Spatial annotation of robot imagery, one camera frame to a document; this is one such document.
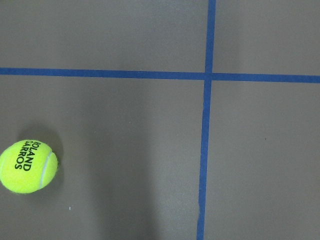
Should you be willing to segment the Roland Garros yellow tennis ball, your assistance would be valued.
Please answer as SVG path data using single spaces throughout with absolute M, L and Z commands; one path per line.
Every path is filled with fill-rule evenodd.
M 0 182 L 13 193 L 34 193 L 54 179 L 58 165 L 56 154 L 46 143 L 21 140 L 0 155 Z

